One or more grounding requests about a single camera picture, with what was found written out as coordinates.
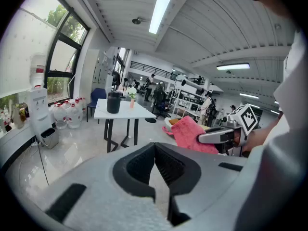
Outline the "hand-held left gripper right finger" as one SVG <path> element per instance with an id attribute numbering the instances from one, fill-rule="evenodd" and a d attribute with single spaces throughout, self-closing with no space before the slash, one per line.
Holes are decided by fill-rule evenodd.
<path id="1" fill-rule="evenodd" d="M 246 161 L 155 143 L 155 165 L 169 188 L 168 221 L 178 230 L 234 231 L 239 201 L 229 189 Z"/>

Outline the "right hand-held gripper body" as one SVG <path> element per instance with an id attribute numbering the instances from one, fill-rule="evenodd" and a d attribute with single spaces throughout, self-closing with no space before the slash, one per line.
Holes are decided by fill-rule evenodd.
<path id="1" fill-rule="evenodd" d="M 247 143 L 249 133 L 258 125 L 258 120 L 251 107 L 246 104 L 238 107 L 223 119 L 220 130 L 224 134 L 220 136 L 220 144 L 216 145 L 219 154 L 233 155 L 234 150 L 242 153 Z"/>

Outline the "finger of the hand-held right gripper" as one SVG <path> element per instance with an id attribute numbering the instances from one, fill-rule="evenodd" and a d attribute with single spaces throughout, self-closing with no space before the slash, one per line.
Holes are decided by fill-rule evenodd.
<path id="1" fill-rule="evenodd" d="M 197 136 L 197 140 L 203 144 L 222 144 L 234 139 L 234 129 L 226 127 L 210 128 L 205 134 Z"/>

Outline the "pink cloth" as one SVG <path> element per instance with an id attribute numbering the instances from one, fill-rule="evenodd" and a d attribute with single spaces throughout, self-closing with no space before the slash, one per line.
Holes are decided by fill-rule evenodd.
<path id="1" fill-rule="evenodd" d="M 191 117 L 185 116 L 173 125 L 171 129 L 177 146 L 207 154 L 218 154 L 218 150 L 214 144 L 198 142 L 197 136 L 205 134 L 205 130 L 202 125 L 197 124 Z"/>

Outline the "black kettle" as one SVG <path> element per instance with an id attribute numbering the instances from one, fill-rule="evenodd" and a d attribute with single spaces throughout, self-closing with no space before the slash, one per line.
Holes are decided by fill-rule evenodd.
<path id="1" fill-rule="evenodd" d="M 116 91 L 110 91 L 107 97 L 107 112 L 111 114 L 117 114 L 120 109 L 120 93 Z"/>

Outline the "person's right forearm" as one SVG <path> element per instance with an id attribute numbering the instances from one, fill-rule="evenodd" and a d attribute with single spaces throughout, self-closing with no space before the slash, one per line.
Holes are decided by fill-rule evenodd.
<path id="1" fill-rule="evenodd" d="M 248 135 L 246 144 L 243 147 L 243 152 L 250 152 L 254 147 L 262 145 L 271 130 L 278 124 L 282 115 L 283 113 L 280 113 L 278 118 L 272 121 L 266 128 L 259 128 L 251 131 L 251 133 Z"/>

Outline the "short ceiling light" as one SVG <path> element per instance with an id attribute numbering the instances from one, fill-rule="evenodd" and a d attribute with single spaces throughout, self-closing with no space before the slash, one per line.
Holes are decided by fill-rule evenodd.
<path id="1" fill-rule="evenodd" d="M 249 63 L 237 63 L 237 64 L 219 65 L 219 66 L 216 67 L 216 69 L 218 71 L 250 69 L 250 64 Z"/>

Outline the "cluster of clear water jugs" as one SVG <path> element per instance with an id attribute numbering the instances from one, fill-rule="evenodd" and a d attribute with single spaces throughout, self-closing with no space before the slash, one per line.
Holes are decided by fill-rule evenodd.
<path id="1" fill-rule="evenodd" d="M 76 129 L 81 125 L 85 115 L 85 98 L 64 100 L 62 103 L 55 102 L 52 106 L 51 114 L 55 120 L 57 129 Z"/>

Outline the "pale flowers in pink pot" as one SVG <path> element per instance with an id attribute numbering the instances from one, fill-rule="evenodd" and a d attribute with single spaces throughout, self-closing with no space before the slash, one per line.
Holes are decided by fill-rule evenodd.
<path id="1" fill-rule="evenodd" d="M 137 94 L 137 90 L 134 87 L 127 88 L 127 95 L 130 97 L 130 108 L 134 107 L 134 101 Z"/>

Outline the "blue chair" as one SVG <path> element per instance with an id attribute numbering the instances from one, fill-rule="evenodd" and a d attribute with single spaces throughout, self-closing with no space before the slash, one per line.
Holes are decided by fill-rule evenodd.
<path id="1" fill-rule="evenodd" d="M 89 113 L 90 113 L 90 116 L 92 116 L 92 110 L 94 108 L 96 108 L 96 105 L 97 105 L 97 101 L 99 99 L 106 99 L 107 95 L 106 95 L 106 91 L 105 89 L 102 89 L 102 88 L 95 88 L 92 93 L 90 94 L 90 99 L 91 99 L 91 102 L 89 104 L 87 104 L 87 122 L 88 122 L 88 119 L 89 119 Z"/>

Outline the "cluster of small bottles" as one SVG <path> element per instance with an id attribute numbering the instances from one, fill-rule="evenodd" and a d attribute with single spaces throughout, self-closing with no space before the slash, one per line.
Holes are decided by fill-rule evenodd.
<path id="1" fill-rule="evenodd" d="M 12 129 L 21 129 L 29 118 L 29 110 L 26 103 L 11 104 L 0 109 L 0 129 L 7 133 Z"/>

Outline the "long ceiling light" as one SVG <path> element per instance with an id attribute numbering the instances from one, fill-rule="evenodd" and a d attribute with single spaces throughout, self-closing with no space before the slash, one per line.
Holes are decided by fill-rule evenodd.
<path id="1" fill-rule="evenodd" d="M 156 34 L 158 32 L 158 29 L 161 25 L 162 19 L 169 6 L 170 1 L 171 0 L 156 0 L 149 27 L 150 33 Z"/>

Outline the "round ceiling fixture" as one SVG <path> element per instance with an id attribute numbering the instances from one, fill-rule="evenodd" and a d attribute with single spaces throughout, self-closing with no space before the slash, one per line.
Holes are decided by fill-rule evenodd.
<path id="1" fill-rule="evenodd" d="M 144 19 L 142 17 L 137 17 L 137 18 L 132 19 L 132 23 L 135 24 L 135 25 L 139 25 L 141 23 L 148 23 L 148 22 L 150 22 L 150 21 L 147 20 L 147 19 Z"/>

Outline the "black-framed window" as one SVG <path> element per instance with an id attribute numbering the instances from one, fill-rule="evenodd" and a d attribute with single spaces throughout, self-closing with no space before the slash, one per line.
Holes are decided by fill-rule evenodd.
<path id="1" fill-rule="evenodd" d="M 49 103 L 73 96 L 82 44 L 89 28 L 63 0 L 25 0 L 0 40 L 0 109 L 24 103 L 31 89 L 31 56 L 46 55 L 43 88 Z"/>

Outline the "white wall cabinet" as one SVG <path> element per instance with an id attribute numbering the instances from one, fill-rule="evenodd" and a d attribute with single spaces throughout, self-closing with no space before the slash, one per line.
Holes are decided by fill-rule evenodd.
<path id="1" fill-rule="evenodd" d="M 113 82 L 112 70 L 112 60 L 103 51 L 98 50 L 92 79 L 92 90 L 101 88 L 105 89 L 106 93 L 110 92 Z"/>

